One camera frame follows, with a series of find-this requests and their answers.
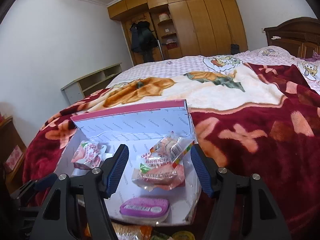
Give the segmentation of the peach jelly drink pouch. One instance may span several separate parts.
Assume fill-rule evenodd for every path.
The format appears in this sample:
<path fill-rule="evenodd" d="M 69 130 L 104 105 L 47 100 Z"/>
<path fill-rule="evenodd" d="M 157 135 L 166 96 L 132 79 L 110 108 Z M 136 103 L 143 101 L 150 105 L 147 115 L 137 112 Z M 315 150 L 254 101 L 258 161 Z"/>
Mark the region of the peach jelly drink pouch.
<path fill-rule="evenodd" d="M 107 146 L 99 142 L 82 141 L 74 153 L 71 163 L 75 168 L 90 170 L 104 161 Z"/>

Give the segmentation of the red box on shelf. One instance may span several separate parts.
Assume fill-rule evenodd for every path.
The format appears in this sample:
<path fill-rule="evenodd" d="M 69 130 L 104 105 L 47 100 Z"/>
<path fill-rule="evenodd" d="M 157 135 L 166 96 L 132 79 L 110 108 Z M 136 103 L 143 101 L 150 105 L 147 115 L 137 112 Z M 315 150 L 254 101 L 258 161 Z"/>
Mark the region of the red box on shelf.
<path fill-rule="evenodd" d="M 177 48 L 177 47 L 178 47 L 178 45 L 177 45 L 176 42 L 170 42 L 170 43 L 167 43 L 167 44 L 166 44 L 167 50 L 175 49 L 175 48 Z"/>

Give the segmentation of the dark hanging jacket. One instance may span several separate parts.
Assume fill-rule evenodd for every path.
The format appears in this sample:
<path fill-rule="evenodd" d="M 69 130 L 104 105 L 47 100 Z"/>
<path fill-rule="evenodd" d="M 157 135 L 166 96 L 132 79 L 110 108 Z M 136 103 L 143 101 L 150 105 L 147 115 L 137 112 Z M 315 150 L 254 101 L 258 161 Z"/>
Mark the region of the dark hanging jacket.
<path fill-rule="evenodd" d="M 144 63 L 154 62 L 153 48 L 158 47 L 157 39 L 150 30 L 148 21 L 133 23 L 131 31 L 131 51 L 142 55 Z"/>

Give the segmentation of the red floral plush blanket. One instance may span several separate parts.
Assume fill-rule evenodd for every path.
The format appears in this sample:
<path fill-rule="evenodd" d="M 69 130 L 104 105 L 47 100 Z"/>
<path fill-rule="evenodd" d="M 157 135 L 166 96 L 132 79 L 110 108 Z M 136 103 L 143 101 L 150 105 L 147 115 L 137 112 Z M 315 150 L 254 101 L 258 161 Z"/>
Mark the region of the red floral plush blanket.
<path fill-rule="evenodd" d="M 243 63 L 230 72 L 115 80 L 49 118 L 26 152 L 23 181 L 52 173 L 75 135 L 71 118 L 150 101 L 187 101 L 199 145 L 217 165 L 258 173 L 294 239 L 319 239 L 319 86 L 316 66 Z"/>

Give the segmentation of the black bag by wardrobe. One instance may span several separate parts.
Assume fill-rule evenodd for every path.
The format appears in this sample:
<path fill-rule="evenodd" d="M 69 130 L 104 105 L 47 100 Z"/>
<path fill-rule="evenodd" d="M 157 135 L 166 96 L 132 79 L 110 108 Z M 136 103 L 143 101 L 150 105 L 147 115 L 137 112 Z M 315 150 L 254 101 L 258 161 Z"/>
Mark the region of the black bag by wardrobe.
<path fill-rule="evenodd" d="M 231 55 L 240 53 L 240 46 L 238 44 L 231 44 Z"/>

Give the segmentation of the yellow jelly cup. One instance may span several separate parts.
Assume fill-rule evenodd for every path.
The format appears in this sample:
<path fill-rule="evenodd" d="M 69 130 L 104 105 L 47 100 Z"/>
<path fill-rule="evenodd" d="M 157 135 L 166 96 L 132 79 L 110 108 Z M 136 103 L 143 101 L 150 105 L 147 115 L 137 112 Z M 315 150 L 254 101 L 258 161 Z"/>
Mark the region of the yellow jelly cup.
<path fill-rule="evenodd" d="M 172 235 L 174 240 L 195 240 L 195 236 L 189 231 L 179 231 Z"/>

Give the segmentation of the low white open shelf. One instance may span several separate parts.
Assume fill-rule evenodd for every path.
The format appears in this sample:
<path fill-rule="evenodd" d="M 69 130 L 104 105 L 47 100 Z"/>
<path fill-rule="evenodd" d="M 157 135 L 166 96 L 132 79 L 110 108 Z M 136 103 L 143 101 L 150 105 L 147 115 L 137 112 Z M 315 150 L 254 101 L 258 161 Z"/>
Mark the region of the low white open shelf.
<path fill-rule="evenodd" d="M 97 90 L 106 88 L 120 73 L 122 73 L 121 63 L 113 64 L 77 78 L 62 87 L 61 93 L 69 105 L 72 105 Z"/>

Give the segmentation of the cream round box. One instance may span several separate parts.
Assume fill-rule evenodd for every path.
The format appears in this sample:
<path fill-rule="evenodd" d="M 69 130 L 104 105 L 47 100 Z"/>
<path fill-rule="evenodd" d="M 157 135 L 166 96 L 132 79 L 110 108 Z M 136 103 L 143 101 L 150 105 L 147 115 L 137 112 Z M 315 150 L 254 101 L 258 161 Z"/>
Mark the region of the cream round box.
<path fill-rule="evenodd" d="M 170 16 L 166 13 L 161 13 L 161 14 L 159 14 L 158 18 L 159 18 L 160 22 L 163 22 L 163 21 L 169 20 Z"/>

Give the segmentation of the pink cake snack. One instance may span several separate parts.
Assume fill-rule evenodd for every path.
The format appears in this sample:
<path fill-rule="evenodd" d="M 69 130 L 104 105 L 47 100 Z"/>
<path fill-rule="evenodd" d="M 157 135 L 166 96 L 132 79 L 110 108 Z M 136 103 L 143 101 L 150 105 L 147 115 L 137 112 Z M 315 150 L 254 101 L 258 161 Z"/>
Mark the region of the pink cake snack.
<path fill-rule="evenodd" d="M 134 169 L 131 180 L 138 187 L 149 192 L 156 188 L 170 191 L 176 187 L 184 185 L 184 167 L 182 165 L 178 165 L 173 168 L 169 164 L 151 169 L 146 173 L 143 173 L 141 170 Z"/>

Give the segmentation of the pink checkered bed sheet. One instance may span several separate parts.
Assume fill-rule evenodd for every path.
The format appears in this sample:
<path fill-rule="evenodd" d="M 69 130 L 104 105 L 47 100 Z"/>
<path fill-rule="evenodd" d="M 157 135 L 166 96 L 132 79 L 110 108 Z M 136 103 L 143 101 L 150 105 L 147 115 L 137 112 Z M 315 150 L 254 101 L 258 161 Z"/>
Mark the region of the pink checkered bed sheet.
<path fill-rule="evenodd" d="M 119 83 L 131 82 L 135 79 L 174 77 L 192 71 L 229 74 L 242 63 L 270 67 L 295 65 L 309 87 L 319 93 L 319 61 L 305 61 L 278 46 L 267 46 L 235 55 L 185 56 L 174 60 L 138 64 L 115 77 L 108 85 L 108 88 Z"/>

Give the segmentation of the large wooden wardrobe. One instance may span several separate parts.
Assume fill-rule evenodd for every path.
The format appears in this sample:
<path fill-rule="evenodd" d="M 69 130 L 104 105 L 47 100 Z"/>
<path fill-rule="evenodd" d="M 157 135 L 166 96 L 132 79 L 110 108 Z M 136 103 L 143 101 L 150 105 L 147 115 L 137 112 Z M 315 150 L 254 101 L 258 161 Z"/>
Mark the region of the large wooden wardrobe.
<path fill-rule="evenodd" d="M 155 60 L 230 54 L 231 44 L 238 44 L 240 52 L 248 49 L 236 0 L 122 0 L 109 6 L 108 13 L 121 22 L 128 45 L 131 25 L 148 21 L 161 43 L 153 50 Z M 160 22 L 161 13 L 170 19 Z M 167 50 L 170 42 L 178 47 Z"/>

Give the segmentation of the clear colourful candy packet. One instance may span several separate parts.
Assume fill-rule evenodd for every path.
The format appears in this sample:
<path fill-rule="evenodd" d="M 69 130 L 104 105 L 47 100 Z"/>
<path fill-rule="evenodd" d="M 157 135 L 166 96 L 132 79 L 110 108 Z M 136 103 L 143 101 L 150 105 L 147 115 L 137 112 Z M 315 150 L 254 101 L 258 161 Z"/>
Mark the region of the clear colourful candy packet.
<path fill-rule="evenodd" d="M 170 132 L 150 148 L 150 153 L 167 154 L 171 159 L 172 167 L 175 168 L 191 150 L 194 142 L 195 140 L 191 137 L 182 137 Z"/>

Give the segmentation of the orange bread snack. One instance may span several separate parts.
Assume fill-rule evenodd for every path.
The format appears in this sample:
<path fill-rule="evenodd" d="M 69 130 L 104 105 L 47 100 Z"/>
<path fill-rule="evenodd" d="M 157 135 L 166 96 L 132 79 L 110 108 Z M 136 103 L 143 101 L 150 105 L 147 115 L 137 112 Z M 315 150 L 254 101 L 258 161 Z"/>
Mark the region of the orange bread snack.
<path fill-rule="evenodd" d="M 121 225 L 112 222 L 119 240 L 148 240 L 151 238 L 152 227 L 145 225 Z"/>

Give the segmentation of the pink white cardboard box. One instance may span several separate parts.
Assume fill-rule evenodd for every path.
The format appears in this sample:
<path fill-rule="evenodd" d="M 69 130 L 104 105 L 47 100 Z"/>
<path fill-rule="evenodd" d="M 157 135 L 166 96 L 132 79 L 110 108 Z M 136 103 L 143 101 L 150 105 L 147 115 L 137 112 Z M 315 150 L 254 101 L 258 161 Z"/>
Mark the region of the pink white cardboard box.
<path fill-rule="evenodd" d="M 201 186 L 190 158 L 190 148 L 197 139 L 186 100 L 116 107 L 74 116 L 71 120 L 77 131 L 61 154 L 54 171 L 57 175 L 65 173 L 71 177 L 86 173 L 72 163 L 73 155 L 84 141 L 106 146 L 108 158 L 114 155 L 121 144 L 125 144 L 129 148 L 129 160 L 116 192 L 105 201 L 109 216 L 118 221 L 132 223 L 131 218 L 120 213 L 120 207 L 126 201 L 138 197 L 166 198 L 169 201 L 167 218 L 163 222 L 147 219 L 147 224 L 178 226 L 193 222 Z M 150 190 L 138 186 L 132 181 L 133 172 L 139 168 L 143 171 L 150 168 L 142 161 L 142 156 L 169 133 L 174 133 L 183 140 L 180 147 L 184 152 L 179 154 L 176 147 L 171 158 L 184 171 L 184 181 L 170 190 L 159 187 Z"/>

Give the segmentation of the pink mint tin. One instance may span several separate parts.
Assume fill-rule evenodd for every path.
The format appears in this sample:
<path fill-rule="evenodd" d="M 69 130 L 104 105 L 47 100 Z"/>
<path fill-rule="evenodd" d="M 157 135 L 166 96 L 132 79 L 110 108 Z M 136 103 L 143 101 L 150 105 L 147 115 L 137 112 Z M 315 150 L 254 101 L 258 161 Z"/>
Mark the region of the pink mint tin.
<path fill-rule="evenodd" d="M 165 221 L 170 210 L 170 203 L 164 198 L 135 197 L 124 202 L 119 212 L 122 216 L 140 220 Z"/>

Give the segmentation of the dark wooden headboard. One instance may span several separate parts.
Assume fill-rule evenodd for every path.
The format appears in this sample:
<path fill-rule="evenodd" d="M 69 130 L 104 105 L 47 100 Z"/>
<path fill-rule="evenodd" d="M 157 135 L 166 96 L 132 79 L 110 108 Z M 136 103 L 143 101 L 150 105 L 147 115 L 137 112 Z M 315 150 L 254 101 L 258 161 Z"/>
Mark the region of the dark wooden headboard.
<path fill-rule="evenodd" d="M 278 46 L 291 55 L 306 59 L 319 54 L 320 22 L 310 17 L 288 20 L 276 27 L 265 28 L 269 46 Z"/>

